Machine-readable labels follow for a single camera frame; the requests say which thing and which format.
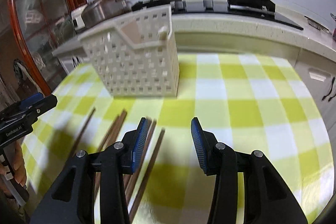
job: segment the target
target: human hand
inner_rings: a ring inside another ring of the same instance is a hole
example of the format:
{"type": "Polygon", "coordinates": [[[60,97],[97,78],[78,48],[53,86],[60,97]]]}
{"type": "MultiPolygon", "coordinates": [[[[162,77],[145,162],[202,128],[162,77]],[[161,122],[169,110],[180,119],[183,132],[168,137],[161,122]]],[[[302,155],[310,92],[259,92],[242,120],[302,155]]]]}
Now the human hand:
{"type": "MultiPolygon", "coordinates": [[[[22,148],[21,148],[19,141],[15,141],[15,156],[14,156],[12,168],[14,169],[14,179],[16,180],[17,183],[24,186],[27,181],[27,174],[26,174],[26,168],[25,168],[25,161],[23,159],[23,154],[22,154],[22,148]]],[[[6,170],[1,163],[0,163],[0,174],[1,175],[6,174],[6,170]]],[[[7,187],[1,182],[0,182],[0,188],[4,192],[8,191],[8,189],[6,189],[7,187]]]]}

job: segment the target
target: white plastic basket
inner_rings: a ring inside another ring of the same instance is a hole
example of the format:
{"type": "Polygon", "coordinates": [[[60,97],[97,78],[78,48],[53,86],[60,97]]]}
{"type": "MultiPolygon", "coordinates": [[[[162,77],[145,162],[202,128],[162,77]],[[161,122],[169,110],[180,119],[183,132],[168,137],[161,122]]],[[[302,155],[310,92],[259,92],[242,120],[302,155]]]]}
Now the white plastic basket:
{"type": "Polygon", "coordinates": [[[79,36],[114,96],[176,96],[179,63],[171,6],[128,13],[79,36]]]}

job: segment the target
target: white countertop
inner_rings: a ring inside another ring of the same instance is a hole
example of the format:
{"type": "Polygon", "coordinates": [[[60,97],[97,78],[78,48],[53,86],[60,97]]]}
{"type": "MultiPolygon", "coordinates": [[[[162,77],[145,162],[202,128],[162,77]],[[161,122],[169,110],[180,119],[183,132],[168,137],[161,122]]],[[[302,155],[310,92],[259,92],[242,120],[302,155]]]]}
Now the white countertop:
{"type": "MultiPolygon", "coordinates": [[[[304,30],[253,17],[205,13],[173,15],[173,30],[226,33],[268,39],[306,49],[336,62],[336,42],[330,34],[310,26],[302,14],[280,6],[276,9],[278,13],[299,24],[304,30]]],[[[53,55],[58,56],[80,47],[81,44],[76,36],[54,50],[53,55]]]]}

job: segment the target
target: table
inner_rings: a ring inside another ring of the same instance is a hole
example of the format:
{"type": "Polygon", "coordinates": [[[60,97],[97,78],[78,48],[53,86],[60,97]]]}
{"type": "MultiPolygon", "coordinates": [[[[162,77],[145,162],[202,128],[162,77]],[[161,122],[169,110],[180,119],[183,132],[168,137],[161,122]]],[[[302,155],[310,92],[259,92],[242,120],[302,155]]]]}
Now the table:
{"type": "MultiPolygon", "coordinates": [[[[177,98],[112,98],[91,65],[79,66],[63,80],[54,92],[57,107],[39,118],[22,145],[31,193],[28,212],[62,170],[76,135],[96,107],[79,146],[89,153],[95,152],[123,108],[128,115],[118,140],[135,129],[141,117],[157,119],[140,180],[160,129],[166,129],[133,223],[206,223],[215,177],[207,177],[199,167],[190,133],[194,116],[204,130],[234,150],[263,151],[309,223],[317,217],[333,193],[332,151],[315,102],[288,61],[252,54],[178,58],[177,98]]],[[[239,176],[238,223],[244,214],[242,185],[239,176]]],[[[97,206],[95,219],[100,222],[97,206]]]]}

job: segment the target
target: cabinet handle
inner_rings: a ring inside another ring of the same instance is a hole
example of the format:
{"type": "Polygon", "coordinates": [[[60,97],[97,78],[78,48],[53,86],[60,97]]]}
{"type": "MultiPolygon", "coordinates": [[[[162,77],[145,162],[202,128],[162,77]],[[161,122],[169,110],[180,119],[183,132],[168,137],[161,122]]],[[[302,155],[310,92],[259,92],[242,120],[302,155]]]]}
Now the cabinet handle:
{"type": "Polygon", "coordinates": [[[326,99],[329,95],[331,95],[331,93],[332,93],[332,91],[333,91],[334,82],[335,82],[335,77],[333,77],[333,79],[332,79],[332,81],[331,81],[331,89],[330,89],[329,93],[328,93],[327,95],[325,95],[325,96],[322,97],[322,101],[323,101],[324,99],[326,99]]]}

